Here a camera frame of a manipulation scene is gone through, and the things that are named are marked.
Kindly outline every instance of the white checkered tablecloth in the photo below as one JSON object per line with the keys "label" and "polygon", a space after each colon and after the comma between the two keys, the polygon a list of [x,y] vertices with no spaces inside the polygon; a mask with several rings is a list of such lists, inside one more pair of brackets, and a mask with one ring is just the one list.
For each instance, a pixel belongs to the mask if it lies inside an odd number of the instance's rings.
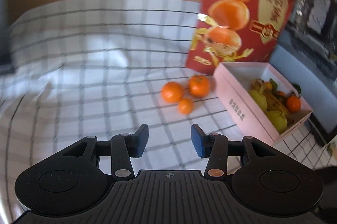
{"label": "white checkered tablecloth", "polygon": [[[199,4],[179,0],[67,0],[26,12],[11,27],[17,71],[0,78],[0,223],[22,210],[14,194],[29,166],[87,136],[110,140],[149,125],[139,169],[205,169],[190,141],[197,123],[230,140],[242,133],[214,93],[180,115],[160,98],[185,68]],[[276,146],[310,168],[336,165],[306,127]],[[228,168],[239,167],[230,157]],[[100,169],[111,173],[110,159]]]}

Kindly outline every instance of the open cardboard box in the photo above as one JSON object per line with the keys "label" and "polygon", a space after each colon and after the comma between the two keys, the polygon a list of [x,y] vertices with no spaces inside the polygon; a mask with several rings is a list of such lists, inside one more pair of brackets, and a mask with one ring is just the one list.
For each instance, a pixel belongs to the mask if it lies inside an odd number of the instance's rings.
{"label": "open cardboard box", "polygon": [[273,145],[293,133],[309,118],[310,105],[301,97],[301,110],[293,114],[294,125],[279,134],[267,116],[248,94],[251,83],[272,78],[278,90],[289,94],[296,89],[269,63],[220,63],[214,72],[215,93],[245,136],[252,136]]}

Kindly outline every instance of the fruit in box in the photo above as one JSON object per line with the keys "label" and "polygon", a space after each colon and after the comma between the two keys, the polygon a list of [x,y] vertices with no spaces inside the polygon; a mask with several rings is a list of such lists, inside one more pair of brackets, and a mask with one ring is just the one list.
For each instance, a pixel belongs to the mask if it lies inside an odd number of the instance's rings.
{"label": "fruit in box", "polygon": [[267,111],[267,100],[266,97],[262,94],[265,88],[262,86],[259,91],[252,89],[249,90],[249,95],[257,103],[263,112]]}
{"label": "fruit in box", "polygon": [[266,116],[280,134],[287,130],[288,121],[285,117],[285,113],[281,113],[280,111],[268,111],[266,112]]}
{"label": "fruit in box", "polygon": [[[255,79],[252,82],[253,89],[260,90],[262,86],[265,86],[265,82],[261,79]],[[272,91],[264,90],[263,95],[267,100],[267,110],[268,111],[279,111],[284,113],[285,117],[288,120],[288,124],[292,125],[294,123],[294,119],[291,117],[288,109],[282,104],[282,102],[273,95]]]}
{"label": "fruit in box", "polygon": [[297,113],[301,109],[301,100],[296,95],[291,95],[285,101],[285,106],[290,113]]}

